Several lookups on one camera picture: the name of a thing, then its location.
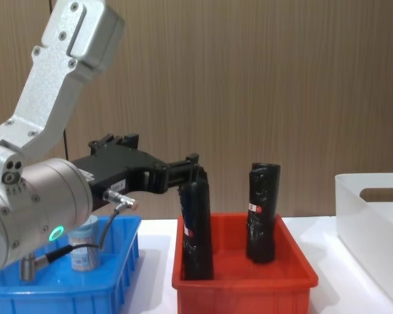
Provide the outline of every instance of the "silver robot arm segment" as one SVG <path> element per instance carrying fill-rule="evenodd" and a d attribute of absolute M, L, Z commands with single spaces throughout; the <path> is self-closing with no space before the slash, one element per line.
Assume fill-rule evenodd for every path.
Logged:
<path fill-rule="evenodd" d="M 123 27 L 104 0 L 59 0 L 42 46 L 33 48 L 16 110 L 0 125 L 0 269 L 90 215 L 90 188 L 73 164 L 24 164 L 61 139 L 83 85 L 111 63 Z"/>

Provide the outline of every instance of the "white plastic bin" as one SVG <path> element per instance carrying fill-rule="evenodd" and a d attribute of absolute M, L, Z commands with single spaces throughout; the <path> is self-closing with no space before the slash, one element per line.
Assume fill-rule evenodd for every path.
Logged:
<path fill-rule="evenodd" d="M 393 188 L 393 173 L 337 175 L 337 231 L 359 263 L 393 298 L 393 201 L 366 202 L 366 188 Z"/>

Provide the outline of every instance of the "robotic arm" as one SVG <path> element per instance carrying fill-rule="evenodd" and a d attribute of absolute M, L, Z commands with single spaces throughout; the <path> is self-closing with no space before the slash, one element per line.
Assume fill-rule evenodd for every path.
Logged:
<path fill-rule="evenodd" d="M 200 173 L 197 155 L 165 164 L 137 150 L 137 135 L 91 142 L 91 155 L 73 163 L 51 159 L 24 167 L 60 140 L 83 85 L 111 63 L 123 25 L 104 0 L 59 0 L 42 46 L 33 48 L 16 110 L 0 125 L 0 269 L 121 194 L 164 193 Z"/>

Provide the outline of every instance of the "blue plastic bin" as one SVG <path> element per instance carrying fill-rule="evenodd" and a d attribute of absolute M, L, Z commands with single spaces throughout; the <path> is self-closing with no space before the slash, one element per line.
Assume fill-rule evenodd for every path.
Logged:
<path fill-rule="evenodd" d="M 99 217 L 98 236 L 108 217 Z M 70 256 L 36 273 L 33 283 L 19 280 L 19 262 L 0 271 L 0 314 L 117 314 L 138 259 L 139 217 L 117 217 L 105 239 L 101 265 L 71 269 Z M 67 236 L 35 251 L 41 256 L 67 245 Z"/>

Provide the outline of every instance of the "green indicator light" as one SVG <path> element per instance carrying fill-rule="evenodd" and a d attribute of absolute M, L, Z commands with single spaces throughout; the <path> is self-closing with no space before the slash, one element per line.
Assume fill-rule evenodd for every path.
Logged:
<path fill-rule="evenodd" d="M 64 232 L 63 226 L 58 226 L 50 234 L 50 241 L 57 240 Z"/>

